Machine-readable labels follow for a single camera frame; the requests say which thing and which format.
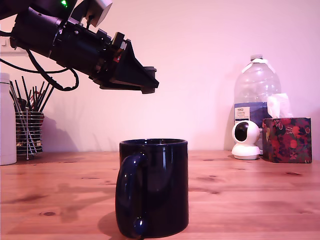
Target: robotic arm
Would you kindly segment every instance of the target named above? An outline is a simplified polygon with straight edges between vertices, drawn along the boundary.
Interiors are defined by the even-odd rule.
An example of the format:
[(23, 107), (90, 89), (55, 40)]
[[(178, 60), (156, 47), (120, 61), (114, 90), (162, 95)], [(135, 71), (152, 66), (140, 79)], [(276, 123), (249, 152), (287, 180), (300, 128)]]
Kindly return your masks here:
[[(27, 50), (34, 66), (49, 82), (54, 80), (35, 62), (30, 50), (88, 75), (101, 89), (154, 93), (159, 85), (155, 79), (157, 70), (139, 63), (124, 34), (117, 32), (111, 38), (101, 29), (97, 33), (89, 30), (90, 24), (97, 27), (103, 21), (112, 1), (83, 0), (75, 8), (76, 3), (77, 0), (1, 0), (0, 20), (17, 14), (9, 34), (11, 47)], [(86, 27), (81, 24), (83, 18), (87, 20)], [(55, 81), (52, 85), (60, 86)]]

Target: dark blue mug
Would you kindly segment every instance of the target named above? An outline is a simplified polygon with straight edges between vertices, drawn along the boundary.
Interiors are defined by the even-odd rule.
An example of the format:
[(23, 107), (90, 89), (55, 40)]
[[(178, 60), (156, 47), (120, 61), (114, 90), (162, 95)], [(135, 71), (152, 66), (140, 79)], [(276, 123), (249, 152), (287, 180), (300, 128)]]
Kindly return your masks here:
[(136, 139), (120, 143), (115, 215), (128, 238), (161, 238), (189, 223), (188, 142)]

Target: tissue box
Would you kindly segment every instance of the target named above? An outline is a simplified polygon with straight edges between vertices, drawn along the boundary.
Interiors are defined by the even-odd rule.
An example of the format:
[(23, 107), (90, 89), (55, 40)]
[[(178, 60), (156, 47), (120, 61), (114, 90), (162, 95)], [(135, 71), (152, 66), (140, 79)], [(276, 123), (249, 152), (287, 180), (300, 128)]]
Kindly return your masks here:
[(310, 118), (265, 118), (262, 127), (265, 160), (273, 163), (312, 162)]

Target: security camera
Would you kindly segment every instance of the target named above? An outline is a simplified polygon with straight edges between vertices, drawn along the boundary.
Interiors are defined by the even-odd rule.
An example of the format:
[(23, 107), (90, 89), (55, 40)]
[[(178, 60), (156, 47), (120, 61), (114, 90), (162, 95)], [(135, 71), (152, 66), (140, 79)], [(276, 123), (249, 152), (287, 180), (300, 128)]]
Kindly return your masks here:
[(232, 129), (232, 137), (236, 141), (232, 154), (236, 159), (255, 160), (260, 149), (255, 143), (260, 135), (259, 127), (253, 121), (244, 120), (236, 123)]

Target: utensil holder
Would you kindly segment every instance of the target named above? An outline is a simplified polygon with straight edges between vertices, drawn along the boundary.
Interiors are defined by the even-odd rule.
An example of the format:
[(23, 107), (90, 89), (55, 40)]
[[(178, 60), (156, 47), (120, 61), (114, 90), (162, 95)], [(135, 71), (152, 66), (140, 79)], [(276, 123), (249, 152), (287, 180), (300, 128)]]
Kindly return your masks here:
[(39, 111), (15, 112), (16, 155), (35, 156), (43, 152), (42, 124), (44, 114)]

